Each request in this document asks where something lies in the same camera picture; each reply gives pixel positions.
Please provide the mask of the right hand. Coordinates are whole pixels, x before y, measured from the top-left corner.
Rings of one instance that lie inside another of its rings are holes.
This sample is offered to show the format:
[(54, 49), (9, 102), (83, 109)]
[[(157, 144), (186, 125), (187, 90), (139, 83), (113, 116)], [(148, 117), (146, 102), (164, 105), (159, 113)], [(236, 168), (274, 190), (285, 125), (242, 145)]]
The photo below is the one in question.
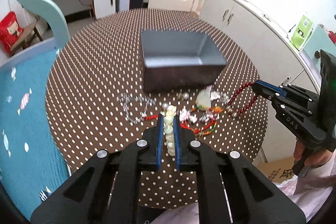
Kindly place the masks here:
[[(300, 161), (303, 152), (305, 150), (305, 146), (303, 145), (302, 142), (300, 142), (298, 139), (296, 140), (295, 148), (294, 148), (294, 159), (296, 161)], [(305, 166), (309, 167), (319, 167), (324, 164), (326, 164), (332, 157), (333, 153), (330, 152), (327, 149), (321, 149), (317, 152), (314, 152), (312, 155), (310, 155), (306, 160), (305, 160)]]

